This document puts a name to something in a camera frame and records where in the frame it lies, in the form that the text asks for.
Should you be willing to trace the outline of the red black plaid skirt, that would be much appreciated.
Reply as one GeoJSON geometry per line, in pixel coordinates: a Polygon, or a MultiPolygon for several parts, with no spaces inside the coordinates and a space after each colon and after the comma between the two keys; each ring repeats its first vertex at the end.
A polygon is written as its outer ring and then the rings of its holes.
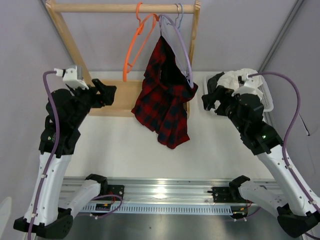
{"type": "Polygon", "coordinates": [[[190,87],[176,65],[176,56],[164,37],[160,37],[148,61],[142,90],[131,110],[135,118],[152,132],[160,144],[170,149],[189,141],[187,111],[198,85],[190,87]]]}

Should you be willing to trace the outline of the lilac plastic hanger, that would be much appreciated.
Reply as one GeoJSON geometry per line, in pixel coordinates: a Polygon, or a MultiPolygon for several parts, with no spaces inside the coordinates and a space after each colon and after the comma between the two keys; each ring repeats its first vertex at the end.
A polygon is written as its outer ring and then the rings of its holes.
{"type": "Polygon", "coordinates": [[[188,83],[189,87],[191,89],[193,89],[195,85],[194,85],[194,81],[193,81],[193,72],[192,72],[191,60],[190,60],[189,54],[187,53],[186,44],[185,44],[185,42],[183,40],[181,31],[178,31],[178,29],[176,27],[171,26],[174,29],[174,32],[175,32],[175,34],[177,36],[177,40],[176,41],[179,43],[179,45],[182,48],[183,56],[184,56],[184,60],[185,60],[185,65],[183,65],[182,62],[179,60],[179,58],[177,56],[177,53],[175,51],[174,45],[172,45],[173,41],[171,40],[171,38],[170,38],[170,36],[168,34],[168,30],[167,30],[167,26],[170,26],[170,25],[165,25],[165,24],[160,25],[160,23],[161,23],[160,16],[165,16],[165,17],[169,17],[169,16],[167,14],[164,14],[164,13],[160,13],[158,16],[159,16],[160,34],[164,35],[164,38],[166,39],[167,43],[171,47],[172,52],[173,52],[173,54],[175,56],[175,63],[177,64],[178,69],[181,71],[182,75],[185,77],[185,80],[188,83]]]}

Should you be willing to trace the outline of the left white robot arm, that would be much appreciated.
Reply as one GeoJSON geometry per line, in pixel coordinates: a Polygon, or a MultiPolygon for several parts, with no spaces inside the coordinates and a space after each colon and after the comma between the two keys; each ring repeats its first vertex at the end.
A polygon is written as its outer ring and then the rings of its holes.
{"type": "Polygon", "coordinates": [[[79,127],[91,109],[111,106],[115,100],[116,86],[104,85],[97,78],[92,83],[87,88],[68,87],[48,93],[36,185],[27,212],[14,221],[15,230],[61,240],[88,202],[108,196],[107,178],[91,173],[65,203],[59,204],[64,176],[81,136],[79,127]]]}

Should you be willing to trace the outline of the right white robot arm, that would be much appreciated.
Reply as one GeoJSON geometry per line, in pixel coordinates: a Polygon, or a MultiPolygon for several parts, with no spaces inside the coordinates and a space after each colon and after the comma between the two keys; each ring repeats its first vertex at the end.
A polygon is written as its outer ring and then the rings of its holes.
{"type": "Polygon", "coordinates": [[[259,205],[292,238],[317,226],[320,209],[315,205],[320,198],[298,173],[277,131],[263,120],[264,105],[260,98],[251,93],[235,94],[234,90],[218,85],[201,99],[206,111],[214,109],[218,116],[233,123],[243,144],[266,166],[283,193],[276,195],[241,175],[229,182],[229,198],[259,205]]]}

